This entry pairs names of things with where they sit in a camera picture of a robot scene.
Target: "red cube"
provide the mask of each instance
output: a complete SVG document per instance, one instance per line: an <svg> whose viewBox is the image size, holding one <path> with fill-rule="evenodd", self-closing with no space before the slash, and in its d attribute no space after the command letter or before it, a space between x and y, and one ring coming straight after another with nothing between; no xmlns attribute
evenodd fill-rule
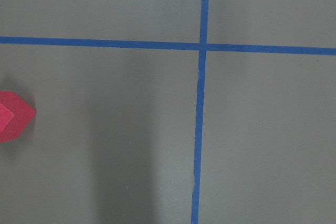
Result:
<svg viewBox="0 0 336 224"><path fill-rule="evenodd" d="M17 138L36 114L11 91L0 91L0 143Z"/></svg>

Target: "cube face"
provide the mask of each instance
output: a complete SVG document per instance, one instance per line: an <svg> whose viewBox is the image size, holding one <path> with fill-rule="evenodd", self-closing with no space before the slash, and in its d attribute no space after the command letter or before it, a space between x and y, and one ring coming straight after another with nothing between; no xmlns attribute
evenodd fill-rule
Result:
<svg viewBox="0 0 336 224"><path fill-rule="evenodd" d="M35 110L11 91L0 91L0 143L17 138Z"/></svg>
<svg viewBox="0 0 336 224"><path fill-rule="evenodd" d="M14 114L0 103L0 132L7 126L13 116Z"/></svg>

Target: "gray floor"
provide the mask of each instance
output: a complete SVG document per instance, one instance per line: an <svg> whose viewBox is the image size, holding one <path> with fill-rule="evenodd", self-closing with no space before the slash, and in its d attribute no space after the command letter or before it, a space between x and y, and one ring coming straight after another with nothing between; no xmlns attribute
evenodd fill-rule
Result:
<svg viewBox="0 0 336 224"><path fill-rule="evenodd" d="M201 0L1 0L0 36L198 42ZM334 0L209 0L208 42L336 47ZM0 45L37 115L0 223L190 223L197 51ZM336 59L208 52L199 222L336 223Z"/></svg>

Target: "horizontal blue line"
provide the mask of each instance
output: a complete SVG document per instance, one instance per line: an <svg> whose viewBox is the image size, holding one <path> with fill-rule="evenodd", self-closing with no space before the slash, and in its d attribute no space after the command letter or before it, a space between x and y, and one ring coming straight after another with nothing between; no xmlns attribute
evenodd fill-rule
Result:
<svg viewBox="0 0 336 224"><path fill-rule="evenodd" d="M199 43L101 40L101 39L0 37L0 44L199 50Z"/></svg>
<svg viewBox="0 0 336 224"><path fill-rule="evenodd" d="M336 48L324 47L292 47L292 46L262 46L262 45L235 45L235 44L206 44L183 42L155 42L155 41L127 41L101 39L61 39L61 38L30 38L30 37L1 37L0 44L23 45L51 45L77 47L117 47L117 48L144 48L222 52L264 52L272 54L300 54L300 55L333 55Z"/></svg>
<svg viewBox="0 0 336 224"><path fill-rule="evenodd" d="M265 52L265 53L272 53L272 54L334 55L336 56L336 48L323 48L323 47L207 44L206 50L207 51L224 51L224 52Z"/></svg>

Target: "cube side face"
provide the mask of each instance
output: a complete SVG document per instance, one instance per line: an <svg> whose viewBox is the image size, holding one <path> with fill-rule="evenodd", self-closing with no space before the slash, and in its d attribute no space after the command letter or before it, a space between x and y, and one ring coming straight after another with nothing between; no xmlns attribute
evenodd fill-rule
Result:
<svg viewBox="0 0 336 224"><path fill-rule="evenodd" d="M14 114L0 103L0 133L14 117Z"/></svg>
<svg viewBox="0 0 336 224"><path fill-rule="evenodd" d="M0 142L5 142L17 138L36 112L11 91L0 91L0 103L14 115L0 132Z"/></svg>

